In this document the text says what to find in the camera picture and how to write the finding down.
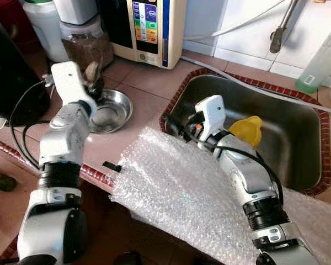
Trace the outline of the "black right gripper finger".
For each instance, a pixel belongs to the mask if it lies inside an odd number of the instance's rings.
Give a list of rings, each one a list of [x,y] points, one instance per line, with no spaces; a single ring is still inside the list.
[[[164,114],[164,126],[167,134],[177,138],[183,137],[183,126],[170,114]]]

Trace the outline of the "black kitchen appliance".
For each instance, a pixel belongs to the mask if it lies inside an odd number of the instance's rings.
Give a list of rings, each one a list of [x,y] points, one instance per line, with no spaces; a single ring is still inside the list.
[[[39,121],[50,108],[45,87],[32,87],[40,81],[0,23],[0,117],[13,113],[14,126]]]

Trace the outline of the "round steel bowl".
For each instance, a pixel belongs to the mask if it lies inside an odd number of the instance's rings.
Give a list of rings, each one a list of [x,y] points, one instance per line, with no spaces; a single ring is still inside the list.
[[[90,131],[93,134],[109,134],[118,131],[132,116],[131,99],[125,93],[112,90],[102,90],[97,99],[97,111],[92,117]]]

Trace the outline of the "clear jar brown contents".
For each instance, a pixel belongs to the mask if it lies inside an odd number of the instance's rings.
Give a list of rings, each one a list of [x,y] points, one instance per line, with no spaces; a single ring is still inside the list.
[[[96,15],[85,24],[60,23],[61,41],[71,61],[82,70],[92,62],[102,71],[114,60],[109,35],[102,28],[102,18]]]

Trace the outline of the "white bottle green cap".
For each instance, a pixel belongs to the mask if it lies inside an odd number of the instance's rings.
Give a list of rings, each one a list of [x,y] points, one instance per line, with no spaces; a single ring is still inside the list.
[[[23,10],[50,61],[65,62],[70,57],[62,43],[60,17],[52,0],[24,0]]]

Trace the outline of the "small black clip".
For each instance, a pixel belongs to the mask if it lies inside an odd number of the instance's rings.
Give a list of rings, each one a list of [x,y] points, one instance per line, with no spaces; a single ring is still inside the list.
[[[106,167],[110,170],[113,170],[113,172],[120,173],[122,171],[122,166],[121,165],[117,165],[117,164],[114,164],[114,163],[109,162],[109,161],[104,161],[102,166]]]

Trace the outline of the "white plastic container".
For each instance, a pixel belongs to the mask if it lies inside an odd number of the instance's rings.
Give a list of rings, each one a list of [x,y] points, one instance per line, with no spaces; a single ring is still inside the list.
[[[52,0],[61,22],[83,25],[98,15],[97,0]]]

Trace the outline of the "beige water ionizer appliance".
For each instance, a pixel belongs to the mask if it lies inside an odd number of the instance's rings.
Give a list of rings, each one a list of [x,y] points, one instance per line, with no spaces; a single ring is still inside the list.
[[[181,57],[188,0],[97,0],[113,52],[173,69]]]

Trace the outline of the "clear bubble wrap sheet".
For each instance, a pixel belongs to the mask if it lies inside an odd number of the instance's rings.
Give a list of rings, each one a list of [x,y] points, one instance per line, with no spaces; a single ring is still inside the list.
[[[120,164],[114,202],[225,265],[255,265],[243,208],[211,152],[146,127]]]

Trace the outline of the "clear bottle blue cap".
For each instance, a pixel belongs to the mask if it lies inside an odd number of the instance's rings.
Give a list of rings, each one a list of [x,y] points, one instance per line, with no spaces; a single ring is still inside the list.
[[[331,31],[296,80],[296,90],[314,93],[331,73]]]

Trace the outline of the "large steel sink basin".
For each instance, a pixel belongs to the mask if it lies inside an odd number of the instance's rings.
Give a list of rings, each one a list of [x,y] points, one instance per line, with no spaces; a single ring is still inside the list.
[[[223,97],[226,128],[249,116],[263,120],[257,151],[285,187],[316,196],[331,186],[329,114],[314,109],[316,99],[294,89],[236,74],[224,78],[200,68],[186,76],[164,113],[185,124],[185,111],[211,95]]]

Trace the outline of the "metal wall faucet spout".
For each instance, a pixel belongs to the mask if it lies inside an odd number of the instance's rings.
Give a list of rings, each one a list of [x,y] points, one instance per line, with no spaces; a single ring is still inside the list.
[[[282,43],[284,42],[284,35],[286,35],[287,26],[289,25],[289,21],[291,20],[292,13],[296,10],[297,5],[299,4],[300,0],[291,0],[291,3],[287,6],[286,13],[282,16],[281,23],[279,26],[271,33],[270,36],[270,46],[269,52],[272,54],[277,54],[281,50]]]

